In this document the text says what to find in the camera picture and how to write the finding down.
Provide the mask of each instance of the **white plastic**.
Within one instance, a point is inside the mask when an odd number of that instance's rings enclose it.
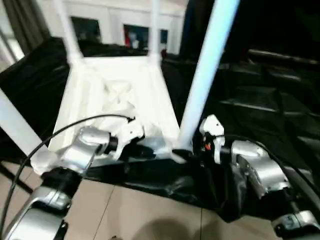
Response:
[[[157,63],[160,60],[160,46],[159,46],[159,15],[160,4],[159,0],[152,0],[151,9],[151,30],[149,31],[149,56],[152,62]]]
[[[23,151],[25,155],[29,155],[42,140],[26,122],[24,117],[18,112],[9,98],[0,89],[0,127],[8,134],[14,143]],[[48,151],[43,146],[39,152]]]
[[[192,148],[206,100],[216,75],[240,0],[216,0],[180,125],[177,149]]]
[[[211,136],[219,136],[225,133],[225,129],[219,122],[215,115],[209,115],[204,119],[200,125],[199,131],[202,135],[209,133]],[[221,147],[225,145],[225,137],[217,137],[213,140],[214,144],[214,155],[213,159],[215,163],[220,164],[220,151]]]
[[[158,0],[153,9],[158,8]],[[154,24],[150,34],[151,51],[148,56],[135,57],[81,57],[74,31],[69,28],[71,20],[62,7],[62,0],[54,0],[60,20],[64,22],[64,42],[67,45],[70,73],[64,90],[54,130],[74,121],[99,114],[122,114],[135,116],[142,124],[144,143],[155,149],[161,157],[168,157],[173,142],[179,134],[167,86],[160,68],[159,18],[152,12]],[[114,133],[126,121],[111,117],[87,122]],[[49,145],[52,151],[66,147],[81,126],[75,126],[59,134]]]
[[[67,51],[68,61],[71,64],[75,64],[80,61],[83,57],[79,46],[77,44],[77,37],[75,30],[72,26],[72,22],[69,17],[66,15],[66,6],[62,3],[61,0],[53,0],[55,10],[60,16],[61,24],[63,27],[64,38],[63,43]]]

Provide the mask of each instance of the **red object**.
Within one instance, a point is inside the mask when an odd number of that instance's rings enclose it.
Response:
[[[131,48],[131,42],[130,42],[130,38],[127,30],[124,31],[124,45],[127,48]]]

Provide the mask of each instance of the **wire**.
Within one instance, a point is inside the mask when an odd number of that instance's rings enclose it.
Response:
[[[263,150],[265,150],[269,156],[281,167],[282,170],[285,171],[285,166],[283,165],[283,163],[287,164],[289,167],[291,167],[308,185],[309,187],[314,191],[314,193],[318,196],[318,198],[320,198],[320,191],[315,187],[315,185],[299,170],[299,168],[297,168],[296,166],[294,166],[291,162],[285,160],[285,159],[279,159],[274,153],[272,153],[266,146],[264,146],[262,143],[251,139],[249,137],[246,136],[241,136],[241,135],[236,135],[236,134],[221,134],[221,135],[216,135],[213,136],[213,139],[216,138],[222,138],[222,137],[226,137],[226,138],[232,138],[233,140],[239,140],[239,141],[249,141],[252,142],[256,145],[258,145],[260,148],[262,148]]]
[[[5,221],[6,221],[6,217],[7,217],[7,213],[8,213],[8,209],[9,209],[9,205],[10,205],[10,201],[12,199],[14,190],[16,188],[17,185],[17,181],[24,169],[24,167],[27,165],[28,161],[31,159],[31,157],[46,143],[48,143],[51,139],[53,139],[55,136],[57,136],[58,134],[60,134],[61,132],[75,126],[78,124],[81,124],[83,122],[86,122],[88,120],[92,120],[92,119],[98,119],[98,118],[105,118],[105,117],[119,117],[119,118],[125,118],[129,121],[132,121],[134,118],[130,118],[128,116],[124,116],[124,115],[120,115],[120,114],[101,114],[101,115],[96,115],[96,116],[91,116],[91,117],[87,117],[78,121],[75,121],[61,129],[59,129],[58,131],[56,131],[55,133],[53,133],[51,136],[49,136],[47,139],[45,139],[44,141],[42,141],[21,163],[18,171],[16,172],[16,175],[12,181],[8,196],[6,197],[5,203],[4,203],[4,207],[2,209],[2,216],[1,216],[1,221],[0,221],[0,237],[2,239],[2,235],[3,235],[3,231],[4,231],[4,227],[5,227]]]

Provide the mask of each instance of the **black fabric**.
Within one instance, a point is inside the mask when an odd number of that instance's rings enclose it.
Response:
[[[85,56],[146,54],[83,41],[80,48]],[[227,62],[220,64],[202,117],[215,114],[227,134],[251,137],[279,158],[312,169],[319,185],[319,71]],[[161,68],[180,123],[196,63],[168,57]],[[68,73],[63,43],[53,38],[0,74],[0,88],[42,139],[54,129]],[[199,139],[196,134],[195,146]],[[0,143],[2,158],[23,157],[3,131]],[[243,174],[229,165],[213,164],[208,156],[191,157],[186,164],[171,159],[120,160],[92,168],[86,177],[212,209],[226,221],[244,213],[264,216]]]

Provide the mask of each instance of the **dark curtain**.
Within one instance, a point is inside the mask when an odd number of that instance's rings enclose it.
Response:
[[[25,55],[50,37],[40,8],[34,0],[3,0],[14,36]]]

